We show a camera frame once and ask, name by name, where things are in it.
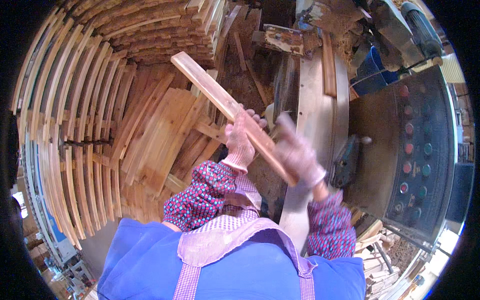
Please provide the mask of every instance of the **button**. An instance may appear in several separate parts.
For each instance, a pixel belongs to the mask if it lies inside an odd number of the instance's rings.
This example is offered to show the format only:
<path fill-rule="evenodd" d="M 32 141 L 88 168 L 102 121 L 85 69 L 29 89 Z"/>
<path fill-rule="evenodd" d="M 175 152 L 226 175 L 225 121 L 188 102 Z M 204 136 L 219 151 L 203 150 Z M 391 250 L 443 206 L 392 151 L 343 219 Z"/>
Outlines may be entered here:
<path fill-rule="evenodd" d="M 406 182 L 400 184 L 400 193 L 405 194 L 408 192 L 408 184 Z"/>
<path fill-rule="evenodd" d="M 427 196 L 427 187 L 426 186 L 421 186 L 420 191 L 419 191 L 419 197 L 421 199 L 425 198 Z"/>
<path fill-rule="evenodd" d="M 413 152 L 413 144 L 405 144 L 405 153 L 410 155 Z"/>
<path fill-rule="evenodd" d="M 424 116 L 424 117 L 428 117 L 430 115 L 430 105 L 428 105 L 427 103 L 423 104 L 422 107 L 421 107 L 421 114 Z"/>
<path fill-rule="evenodd" d="M 432 144 L 426 143 L 425 146 L 423 147 L 423 151 L 425 152 L 426 155 L 431 155 L 433 152 Z"/>
<path fill-rule="evenodd" d="M 403 163 L 403 172 L 408 174 L 412 171 L 412 164 L 409 161 Z"/>
<path fill-rule="evenodd" d="M 408 135 L 412 135 L 413 134 L 413 125 L 411 123 L 408 123 L 407 125 L 405 125 L 405 132 L 408 134 Z"/>
<path fill-rule="evenodd" d="M 413 212 L 412 217 L 413 217 L 414 220 L 417 220 L 417 219 L 420 218 L 420 216 L 421 216 L 421 208 L 418 207 L 418 208 L 415 209 L 415 211 Z"/>
<path fill-rule="evenodd" d="M 403 110 L 403 112 L 407 117 L 411 118 L 413 115 L 413 108 L 410 105 L 407 105 L 405 106 L 405 109 Z"/>
<path fill-rule="evenodd" d="M 423 133 L 425 135 L 430 135 L 432 133 L 432 126 L 430 125 L 430 123 L 426 122 L 423 125 Z"/>
<path fill-rule="evenodd" d="M 397 214 L 403 212 L 403 203 L 397 203 L 397 204 L 395 205 L 395 212 L 396 212 Z"/>
<path fill-rule="evenodd" d="M 406 85 L 403 85 L 400 87 L 400 96 L 401 97 L 408 97 L 410 92 L 408 91 L 408 87 Z"/>
<path fill-rule="evenodd" d="M 425 165 L 423 166 L 423 168 L 421 169 L 421 172 L 422 174 L 425 176 L 425 177 L 428 177 L 430 176 L 430 172 L 432 171 L 432 169 L 430 168 L 430 165 Z"/>

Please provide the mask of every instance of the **pink checkered apron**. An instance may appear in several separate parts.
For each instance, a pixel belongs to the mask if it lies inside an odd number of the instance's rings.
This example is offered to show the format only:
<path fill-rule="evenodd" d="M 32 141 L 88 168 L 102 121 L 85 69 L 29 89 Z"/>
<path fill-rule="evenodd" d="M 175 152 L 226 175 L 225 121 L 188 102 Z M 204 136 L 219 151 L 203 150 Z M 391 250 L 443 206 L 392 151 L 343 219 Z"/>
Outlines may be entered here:
<path fill-rule="evenodd" d="M 315 299 L 312 270 L 316 265 L 299 256 L 290 237 L 276 223 L 258 217 L 252 206 L 240 208 L 226 205 L 222 213 L 202 227 L 182 234 L 177 253 L 183 261 L 183 267 L 174 300 L 193 300 L 203 266 L 220 260 L 255 233 L 265 229 L 276 229 L 288 250 L 298 272 L 301 299 Z"/>

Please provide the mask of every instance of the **wood pile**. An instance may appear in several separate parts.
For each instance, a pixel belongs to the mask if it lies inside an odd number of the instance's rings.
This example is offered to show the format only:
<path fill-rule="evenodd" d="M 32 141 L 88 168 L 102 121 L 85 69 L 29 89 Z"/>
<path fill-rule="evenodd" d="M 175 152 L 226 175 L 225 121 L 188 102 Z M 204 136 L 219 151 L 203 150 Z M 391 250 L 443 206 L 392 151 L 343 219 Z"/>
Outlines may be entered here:
<path fill-rule="evenodd" d="M 161 221 L 165 200 L 183 191 L 192 168 L 226 142 L 226 119 L 195 86 L 187 91 L 188 82 L 171 64 L 139 67 L 130 96 L 136 105 L 129 106 L 110 152 L 110 163 L 120 162 L 125 175 L 122 210 L 144 223 Z"/>
<path fill-rule="evenodd" d="M 394 283 L 402 274 L 402 270 L 395 266 L 392 259 L 386 254 L 394 244 L 393 235 L 383 228 L 380 220 L 376 220 L 357 238 L 354 257 L 363 259 L 363 272 L 366 281 L 365 299 L 375 300 L 386 295 L 393 289 Z M 390 272 L 379 248 L 390 263 L 392 272 Z"/>
<path fill-rule="evenodd" d="M 115 50 L 140 64 L 167 62 L 180 51 L 213 67 L 227 0 L 69 0 L 65 9 L 92 24 Z"/>
<path fill-rule="evenodd" d="M 27 176 L 38 178 L 33 188 L 79 249 L 79 239 L 122 216 L 119 167 L 105 166 L 109 145 L 94 143 L 108 142 L 121 122 L 137 67 L 93 31 L 54 8 L 27 52 L 12 100 L 20 145 L 35 150 Z"/>

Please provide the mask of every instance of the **blue shirt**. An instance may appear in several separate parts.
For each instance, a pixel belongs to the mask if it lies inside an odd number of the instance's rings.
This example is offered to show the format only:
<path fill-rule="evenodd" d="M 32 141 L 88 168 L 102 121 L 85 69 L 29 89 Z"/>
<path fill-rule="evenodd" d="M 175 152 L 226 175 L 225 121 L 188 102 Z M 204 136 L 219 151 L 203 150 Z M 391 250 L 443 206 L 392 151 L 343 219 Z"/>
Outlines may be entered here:
<path fill-rule="evenodd" d="M 98 281 L 100 299 L 172 299 L 182 268 L 180 236 L 157 222 L 122 219 Z M 308 260 L 318 264 L 313 270 L 317 299 L 365 298 L 361 258 Z M 300 299 L 300 283 L 280 237 L 269 229 L 203 267 L 195 299 Z"/>

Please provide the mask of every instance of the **gloved hand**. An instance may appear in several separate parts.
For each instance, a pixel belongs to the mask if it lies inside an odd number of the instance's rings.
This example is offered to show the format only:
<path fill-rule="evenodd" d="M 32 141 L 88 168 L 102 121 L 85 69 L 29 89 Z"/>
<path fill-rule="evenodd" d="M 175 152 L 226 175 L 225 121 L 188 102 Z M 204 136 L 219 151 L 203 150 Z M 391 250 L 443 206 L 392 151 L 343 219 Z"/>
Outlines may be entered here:
<path fill-rule="evenodd" d="M 277 124 L 280 125 L 280 142 L 274 149 L 275 156 L 312 189 L 326 175 L 325 169 L 317 163 L 315 150 L 303 136 L 296 134 L 295 124 L 285 112 L 278 116 Z"/>
<path fill-rule="evenodd" d="M 245 120 L 251 116 L 261 128 L 266 126 L 266 120 L 260 119 L 253 109 L 243 110 L 236 115 L 234 124 L 227 124 L 225 136 L 227 137 L 228 155 L 222 162 L 232 169 L 247 174 L 247 166 L 253 161 L 255 149 L 250 143 L 245 131 Z"/>

